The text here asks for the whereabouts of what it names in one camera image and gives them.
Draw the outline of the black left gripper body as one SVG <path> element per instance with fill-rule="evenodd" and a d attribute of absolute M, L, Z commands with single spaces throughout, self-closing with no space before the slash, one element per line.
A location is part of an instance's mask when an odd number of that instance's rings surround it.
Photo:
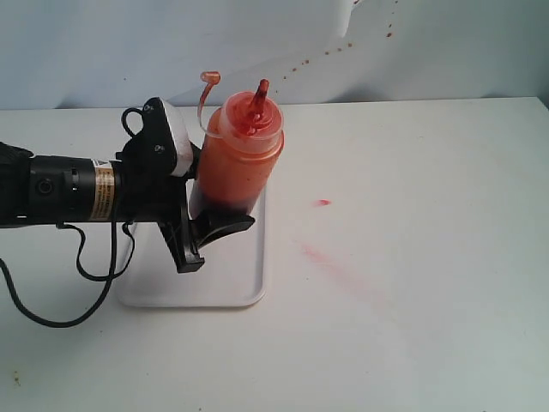
<path fill-rule="evenodd" d="M 121 161 L 122 188 L 112 220 L 124 227 L 134 222 L 153 222 L 162 234 L 177 272 L 198 271 L 204 264 L 190 229 L 187 179 L 159 176 L 146 163 L 145 149 L 128 142 L 117 153 Z"/>

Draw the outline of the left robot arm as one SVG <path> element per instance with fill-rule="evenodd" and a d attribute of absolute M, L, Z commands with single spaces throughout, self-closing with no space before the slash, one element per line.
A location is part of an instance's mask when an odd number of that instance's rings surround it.
<path fill-rule="evenodd" d="M 254 218 L 204 211 L 192 219 L 186 183 L 196 174 L 200 150 L 190 148 L 190 165 L 180 176 L 172 151 L 137 150 L 130 143 L 113 161 L 34 155 L 1 146 L 1 225 L 67 227 L 81 222 L 153 222 L 179 273 L 204 264 L 200 248 L 248 230 Z"/>

